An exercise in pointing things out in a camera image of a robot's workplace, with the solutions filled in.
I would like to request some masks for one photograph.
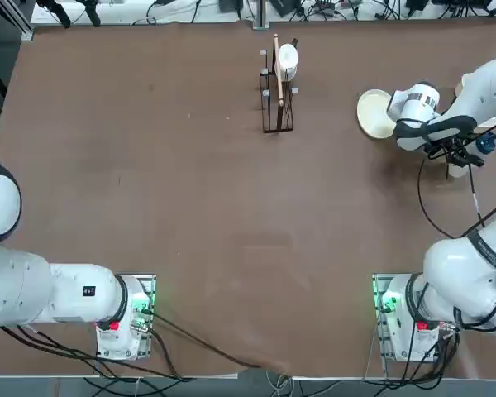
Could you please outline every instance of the black cable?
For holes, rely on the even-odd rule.
[[[422,203],[422,196],[421,196],[421,174],[422,174],[422,169],[424,168],[424,163],[426,162],[427,158],[425,157],[422,159],[421,166],[419,167],[419,173],[417,175],[417,196],[419,198],[419,205],[421,206],[421,211],[424,214],[424,217],[427,219],[427,221],[442,235],[448,237],[448,238],[454,238],[450,233],[445,232],[443,229],[438,227],[435,222],[432,221],[430,216],[428,215],[427,210],[424,208],[424,204]]]
[[[163,372],[154,371],[154,370],[151,370],[149,368],[143,368],[141,366],[134,366],[134,365],[129,364],[129,363],[124,362],[124,361],[111,360],[111,359],[104,358],[104,357],[95,357],[95,356],[89,355],[89,354],[84,353],[84,352],[82,354],[82,357],[76,357],[76,356],[73,356],[71,354],[64,354],[63,352],[51,350],[51,349],[46,348],[46,347],[38,346],[38,345],[36,345],[36,344],[34,344],[32,342],[28,342],[27,340],[25,340],[24,338],[16,335],[13,331],[11,331],[10,329],[8,329],[6,327],[0,327],[0,329],[2,329],[10,337],[12,337],[13,339],[16,339],[18,342],[22,343],[23,345],[26,345],[28,347],[32,347],[32,348],[34,348],[36,350],[39,350],[39,351],[42,351],[42,352],[47,352],[47,353],[53,354],[55,356],[61,356],[61,357],[69,358],[69,359],[72,359],[72,360],[81,360],[83,358],[83,359],[87,359],[87,360],[110,362],[112,364],[116,364],[116,365],[119,365],[119,366],[125,366],[125,367],[131,368],[133,370],[144,371],[144,372],[150,373],[152,375],[158,375],[158,376],[163,376],[163,377],[166,377],[166,378],[170,378],[172,380],[177,380],[173,376],[167,375],[167,374],[165,374]]]
[[[353,11],[353,17],[355,18],[355,21],[358,21],[358,7],[355,8],[352,1],[349,1],[349,6],[351,7],[351,11]]]
[[[392,7],[389,4],[386,4],[385,2],[380,2],[379,0],[371,0],[371,1],[376,2],[377,4],[380,4],[381,6],[388,8],[391,11],[391,13],[393,13],[395,15],[396,19],[400,19],[400,16],[395,12],[395,10],[392,9]]]
[[[446,6],[446,10],[441,14],[441,16],[437,19],[442,19],[446,13],[450,10],[450,7],[451,7],[451,3],[449,3],[447,6]]]
[[[114,380],[112,382],[109,382],[105,386],[96,385],[95,383],[93,383],[88,378],[83,378],[83,380],[86,383],[88,383],[89,385],[91,385],[92,387],[95,387],[96,389],[98,389],[98,392],[96,394],[92,395],[92,397],[94,397],[95,395],[98,395],[98,394],[102,393],[103,391],[106,391],[107,393],[110,393],[111,395],[119,395],[121,397],[147,397],[149,395],[163,395],[163,396],[165,396],[164,391],[166,391],[166,390],[168,390],[168,389],[170,389],[172,387],[175,387],[176,385],[178,385],[179,383],[181,383],[179,380],[177,380],[172,385],[169,385],[169,386],[166,386],[166,387],[164,387],[162,389],[159,389],[158,387],[152,385],[149,381],[140,378],[140,383],[143,383],[144,385],[149,386],[154,391],[151,391],[151,392],[148,392],[148,393],[138,393],[137,395],[135,395],[134,393],[132,393],[132,394],[119,393],[117,391],[110,390],[109,389],[110,386],[115,385],[117,382],[121,381],[121,380],[118,380],[118,379],[116,379],[116,380]],[[137,381],[137,379],[128,379],[128,380],[131,380],[131,382],[127,382],[127,383],[136,383],[136,381]]]
[[[342,14],[341,12],[339,12],[338,10],[336,10],[336,9],[335,9],[335,10],[334,10],[334,13],[335,13],[335,14],[338,14],[340,17],[344,18],[344,20],[346,20],[346,21],[347,21],[346,16],[345,16],[344,14]]]
[[[422,297],[423,297],[424,293],[426,292],[427,286],[428,286],[428,284],[425,284],[425,287],[424,287],[424,289],[421,292],[421,296],[419,297],[419,302],[417,303],[417,306],[418,307],[420,306],[420,303],[422,301]],[[415,332],[415,321],[413,322],[413,336],[414,336],[414,332]],[[412,376],[410,376],[410,378],[405,379],[405,376],[408,373],[406,371],[407,368],[405,368],[404,374],[403,374],[403,376],[401,377],[400,380],[385,380],[382,383],[371,382],[371,381],[365,380],[364,383],[371,384],[371,385],[377,385],[377,386],[383,386],[382,389],[380,389],[380,390],[377,391],[377,393],[375,394],[376,396],[380,395],[386,389],[397,390],[397,389],[400,389],[400,388],[402,388],[402,387],[404,387],[406,385],[414,385],[417,388],[423,389],[423,390],[435,389],[441,383],[441,380],[442,380],[442,378],[444,376],[444,373],[445,373],[445,369],[450,365],[451,360],[453,359],[453,357],[455,356],[455,354],[457,352],[457,348],[458,348],[459,343],[460,343],[460,337],[459,337],[459,333],[458,332],[456,332],[454,335],[455,335],[455,344],[454,344],[454,347],[452,349],[450,349],[450,351],[448,351],[448,346],[449,346],[450,341],[452,339],[452,335],[450,335],[446,339],[445,346],[441,349],[441,353],[442,354],[440,354],[440,358],[434,364],[434,368],[431,371],[429,371],[428,373],[426,373],[425,375],[423,375],[423,376],[415,379],[415,375],[418,373],[418,371],[419,371],[421,365],[423,364],[423,362],[426,360],[427,357],[429,357],[429,354],[436,349],[436,347],[441,343],[441,341],[443,339],[439,339],[423,355],[422,359],[419,361],[419,364],[417,365],[417,368],[414,370],[414,372],[412,373]],[[413,341],[410,341],[410,347],[409,347],[407,365],[409,363],[409,359],[410,359],[410,356],[411,356],[411,350],[412,350],[412,348],[413,348]],[[441,364],[441,366],[439,366],[439,368],[437,368],[437,364],[440,361],[442,361],[442,364]],[[431,382],[431,381],[434,381],[434,380],[436,381],[436,384],[434,384],[432,386],[429,386],[429,387],[427,387],[427,386],[421,386],[424,383],[428,383],[428,382]]]
[[[147,25],[156,25],[156,18],[155,18],[155,22],[151,22],[149,21],[149,13],[150,13],[150,10],[152,9],[152,7],[154,6],[158,6],[159,4],[157,3],[157,0],[155,0],[151,5],[149,5],[149,8],[147,8],[147,12],[145,13],[145,16],[146,16],[146,22],[147,22]]]
[[[162,349],[162,352],[164,353],[165,362],[167,363],[167,367],[171,371],[171,374],[174,377],[176,377],[178,380],[186,381],[182,376],[179,375],[179,373],[176,371],[176,369],[174,369],[174,364],[171,361],[171,357],[169,356],[169,351],[167,350],[167,346],[165,345],[165,342],[162,339],[162,337],[154,329],[150,329],[149,332],[153,337],[155,337],[158,344],[160,344],[160,348]]]
[[[323,15],[323,19],[327,20],[327,15],[325,15],[325,10],[323,10],[322,5],[318,0],[314,0],[314,3],[317,5],[318,13]]]
[[[24,335],[24,337],[26,337],[27,339],[31,340],[32,342],[34,343],[38,343],[42,346],[46,346],[46,347],[57,347],[59,348],[60,350],[65,350],[67,352],[69,352],[72,356],[76,356],[76,357],[79,357],[77,356],[75,353],[79,353],[79,354],[82,354],[83,352],[81,351],[75,351],[74,349],[68,349],[67,347],[63,347],[62,345],[60,345],[57,341],[54,341],[53,339],[51,339],[50,337],[48,337],[47,335],[43,334],[41,332],[41,336],[42,337],[45,337],[46,339],[48,339],[50,341],[50,343],[48,342],[44,342],[44,341],[41,341],[40,339],[36,338],[36,337],[33,337],[32,335],[30,335],[29,333],[27,333],[24,328],[20,327],[20,326],[17,326],[17,329],[21,332],[22,335]],[[102,371],[100,371],[95,365],[93,365],[92,363],[88,362],[87,359],[83,359],[83,358],[79,358],[79,360],[81,360],[84,364],[86,364],[87,366],[89,366],[90,368],[92,368],[92,370],[94,372],[96,372],[97,374],[99,374],[101,377],[103,378],[110,378],[110,376],[108,375],[105,375]],[[113,377],[113,378],[119,378],[119,376],[117,376],[111,369],[110,367],[108,367],[106,364],[104,363],[100,363],[100,364],[103,364],[103,366],[105,366],[108,370],[108,372],[110,373],[110,375]]]
[[[300,13],[303,13],[303,14],[305,13],[305,10],[304,10],[304,8],[303,8],[303,4],[304,4],[306,1],[307,1],[307,0],[303,0],[303,1],[301,2],[301,4],[299,5],[299,7],[297,7],[297,8],[296,8],[296,11],[294,11],[294,14],[292,14],[292,16],[290,17],[289,22],[290,22],[290,21],[292,21],[292,20],[294,19],[294,17],[295,17],[296,15],[298,15],[298,13],[299,13],[299,12],[300,12]]]
[[[109,388],[110,386],[112,386],[112,385],[115,385],[117,382],[118,382],[118,380],[117,380],[117,379],[115,379],[115,380],[113,380],[113,381],[111,381],[111,382],[108,382],[108,384],[107,384],[106,386],[104,386],[104,387],[101,387],[101,386],[100,386],[100,387],[99,387],[99,390],[98,390],[98,391],[96,391],[96,392],[92,395],[92,397],[96,397],[97,395],[100,395],[103,391],[107,391],[107,392],[111,393],[111,391],[110,391],[108,388]],[[89,381],[89,380],[86,380],[86,383],[88,383],[89,385],[92,385],[92,386],[97,386],[97,385],[95,385],[94,383],[90,383],[90,381]]]
[[[470,180],[470,190],[472,191],[472,199],[474,200],[474,206],[476,207],[476,214],[478,216],[479,221],[481,222],[481,226],[485,227],[485,223],[482,221],[481,212],[479,210],[478,199],[476,198],[476,188],[474,186],[474,176],[472,175],[472,165],[469,164],[469,180]]]
[[[326,388],[321,389],[315,393],[311,393],[310,395],[305,395],[305,397],[312,397],[314,395],[322,395],[323,393],[325,393],[326,391],[329,391],[330,389],[332,389],[335,385],[338,385],[339,383],[341,383],[341,380],[337,380],[336,382],[330,384]]]
[[[233,356],[230,356],[229,354],[223,352],[222,350],[220,350],[219,348],[217,347],[214,347],[211,343],[207,343],[205,342],[204,340],[202,340],[201,338],[199,337],[196,337],[194,336],[192,333],[186,331],[185,329],[179,327],[178,325],[176,325],[175,323],[169,321],[167,318],[163,317],[163,316],[160,316],[159,314],[157,313],[154,313],[148,309],[145,309],[145,310],[142,310],[141,311],[143,314],[149,314],[150,316],[154,316],[156,318],[158,318],[159,320],[163,321],[164,323],[170,325],[171,327],[173,327],[174,329],[176,329],[177,331],[180,331],[181,333],[183,333],[185,336],[187,337],[190,337],[191,339],[193,339],[195,342],[199,343],[200,345],[208,348],[209,350],[211,350],[212,352],[215,352],[216,354],[218,354],[219,356],[222,356],[224,358],[226,358],[227,360],[230,360],[230,361],[233,361],[235,362],[236,364],[239,364],[240,366],[245,366],[247,368],[260,368],[260,366],[257,366],[255,364],[250,364],[249,362],[245,362],[245,361],[242,361],[242,360],[239,360]]]
[[[491,328],[477,328],[477,327],[485,325],[496,315],[496,304],[494,305],[493,309],[489,314],[487,314],[485,317],[481,318],[480,320],[476,321],[475,323],[463,323],[463,318],[461,318],[461,313],[459,309],[455,311],[455,314],[457,317],[456,322],[458,322],[458,324],[463,329],[468,329],[477,332],[493,332],[493,331],[489,331],[489,329]]]
[[[476,222],[474,225],[472,225],[471,227],[469,227],[468,229],[466,229],[465,232],[463,232],[461,235],[460,235],[460,238],[461,237],[466,237],[467,234],[469,234],[470,232],[472,232],[473,230],[475,230],[478,226],[480,226],[483,222],[487,222],[487,220],[489,220],[494,214],[496,213],[496,207],[494,207],[494,209],[488,213],[487,215],[485,215],[481,221],[478,221]]]
[[[255,18],[255,14],[254,14],[253,10],[251,9],[250,0],[246,0],[246,4],[248,4],[248,9],[250,10],[252,20],[255,21],[256,18]]]
[[[32,340],[33,342],[36,342],[36,343],[39,343],[43,346],[47,346],[47,347],[58,347],[62,350],[65,350],[67,352],[70,352],[72,355],[74,355],[75,357],[78,357],[75,353],[79,353],[79,354],[82,354],[84,356],[88,356],[87,353],[85,352],[82,352],[80,351],[79,349],[70,349],[60,343],[58,343],[56,340],[54,340],[53,338],[47,336],[46,334],[44,334],[43,332],[39,332],[39,334],[46,338],[50,343],[48,342],[44,342],[44,341],[41,341],[40,339],[38,338],[35,338],[33,337],[32,335],[30,335],[29,333],[27,333],[22,327],[18,326],[17,329],[25,336],[27,337],[28,339]],[[90,385],[92,386],[95,386],[95,387],[98,387],[98,388],[101,388],[102,390],[101,391],[107,391],[113,395],[121,395],[121,396],[124,396],[124,397],[127,397],[128,395],[125,395],[125,394],[118,394],[116,392],[112,392],[111,390],[108,390],[107,388],[110,387],[111,385],[114,385],[115,383],[117,383],[118,381],[122,381],[122,382],[130,382],[130,383],[134,383],[136,380],[134,379],[131,379],[131,378],[121,378],[119,377],[118,375],[116,375],[104,362],[100,361],[99,359],[96,358],[96,362],[98,362],[99,364],[103,365],[105,368],[107,368],[107,370],[111,373],[111,375],[113,375],[112,378],[106,376],[105,374],[103,374],[98,368],[96,368],[95,366],[93,366],[91,363],[89,363],[86,359],[83,359],[83,358],[79,358],[79,360],[81,360],[82,362],[84,362],[85,364],[87,364],[88,366],[90,366],[95,372],[97,372],[100,376],[102,377],[105,377],[105,378],[108,378],[108,379],[114,379],[113,382],[110,382],[108,385],[105,386],[105,388],[101,388],[101,386],[98,386],[98,385],[95,385],[94,383],[88,381],[86,378],[84,378],[84,380],[89,383]],[[184,379],[184,382],[189,382],[193,379],[191,378],[188,378],[188,379]],[[149,386],[151,389],[154,390],[154,392],[151,392],[151,393],[145,393],[145,394],[139,394],[139,395],[136,395],[136,397],[146,397],[148,395],[162,395],[165,397],[165,395],[163,394],[163,391],[164,390],[167,390],[167,389],[170,389],[171,387],[177,385],[178,383],[180,383],[182,380],[177,380],[176,382],[174,382],[172,385],[169,385],[165,388],[163,388],[162,390],[159,390],[156,386],[152,385],[150,382],[148,382],[147,380],[141,380],[142,383],[144,383],[145,385]]]
[[[200,6],[201,1],[202,0],[197,0],[197,2],[195,3],[195,12],[193,14],[193,18],[191,18],[191,23],[195,22],[195,18],[197,17],[198,6]]]

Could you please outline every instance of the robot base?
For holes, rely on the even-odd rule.
[[[154,311],[156,276],[120,275],[128,290],[126,311],[117,327],[103,330],[96,326],[97,355],[111,360],[136,360],[150,356],[149,330],[153,326],[142,309]]]
[[[373,275],[374,306],[377,315],[377,328],[380,342],[380,354],[385,359],[407,361],[413,331],[413,318],[408,311],[405,297],[406,284],[410,274]],[[410,361],[422,361],[425,353],[437,342],[439,327],[419,329],[417,325],[413,335]],[[424,357],[425,362],[435,361],[435,354]]]

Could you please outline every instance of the metal bracket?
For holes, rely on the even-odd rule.
[[[255,19],[253,21],[254,31],[269,31],[270,26],[266,16],[266,0],[257,0],[255,8]]]
[[[373,299],[374,299],[374,311],[376,313],[377,318],[377,335],[379,337],[380,344],[380,358],[382,361],[382,371],[384,373],[384,377],[388,378],[388,364],[386,362],[386,358],[393,358],[393,346],[391,344],[391,340],[389,338],[389,329],[388,324],[384,318],[384,314],[381,310],[382,304],[381,299],[382,295],[388,289],[389,282],[396,275],[386,275],[386,274],[373,274]]]
[[[7,16],[8,21],[20,31],[21,40],[31,41],[33,39],[33,28],[17,4],[13,0],[0,0],[0,8]]]
[[[153,274],[145,274],[145,275],[131,275],[136,277],[141,285],[143,285],[143,290],[149,297],[149,310],[151,312],[155,311],[155,297],[156,297],[156,275]],[[149,321],[146,326],[149,329],[153,328],[152,320]],[[138,358],[147,358],[150,356],[152,341],[150,337],[150,333],[144,334],[141,337],[140,347],[138,350]]]

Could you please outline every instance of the white bowl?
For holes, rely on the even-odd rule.
[[[393,135],[395,122],[388,117],[391,95],[381,89],[370,89],[360,96],[356,105],[356,116],[362,130],[374,139],[385,139]]]

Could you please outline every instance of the equipment in background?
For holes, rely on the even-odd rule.
[[[241,10],[244,7],[243,0],[218,0],[218,8],[221,12],[237,12],[241,14]]]
[[[301,8],[300,0],[270,0],[270,2],[280,17],[284,17],[292,11],[299,10]]]
[[[84,5],[84,11],[86,12],[86,15],[88,15],[88,18],[90,18],[90,21],[92,22],[92,26],[100,27],[101,20],[99,19],[99,15],[96,12],[96,6],[98,5],[98,0],[75,0],[75,1],[80,2],[81,4]]]
[[[96,12],[96,6],[98,5],[97,0],[76,0],[84,5],[84,11],[90,21],[92,22],[92,26],[100,27],[101,20],[99,19],[99,15]],[[64,10],[63,6],[57,3],[55,0],[36,0],[36,3],[39,7],[45,8],[48,12],[55,14],[57,19],[59,19],[60,24],[65,28],[69,28],[71,26],[71,21],[68,17],[68,14]]]
[[[291,81],[298,70],[298,40],[279,48],[278,35],[274,35],[272,46],[272,69],[268,69],[268,53],[261,50],[265,57],[265,67],[260,71],[259,88],[261,96],[261,116],[264,133],[287,132],[294,129],[292,99],[298,89],[292,87]],[[272,98],[277,94],[277,101]],[[277,117],[272,121],[272,108],[277,105]]]
[[[486,10],[492,0],[432,0],[432,4],[450,7],[472,7]]]
[[[388,116],[396,122],[397,144],[407,151],[423,149],[430,159],[444,156],[448,165],[463,169],[452,167],[450,174],[455,177],[464,175],[469,165],[483,166],[496,146],[496,134],[481,136],[476,131],[496,117],[496,60],[480,66],[466,80],[443,114],[436,112],[439,92],[428,82],[395,91],[388,106]]]
[[[312,6],[312,13],[322,15],[324,17],[334,17],[336,10],[335,4],[332,0],[317,0]]]
[[[395,123],[386,113],[391,96],[380,89],[370,89],[360,96],[356,105],[358,123],[368,136],[385,139],[393,135]]]
[[[39,7],[45,8],[54,14],[65,29],[71,26],[72,22],[70,21],[68,14],[63,6],[55,0],[36,0],[36,3]]]
[[[423,11],[427,4],[428,0],[406,0],[406,8],[409,9],[407,19],[411,18],[415,11]]]
[[[338,4],[340,4],[340,7],[345,9],[356,9],[360,4],[362,3],[362,0],[338,0]]]

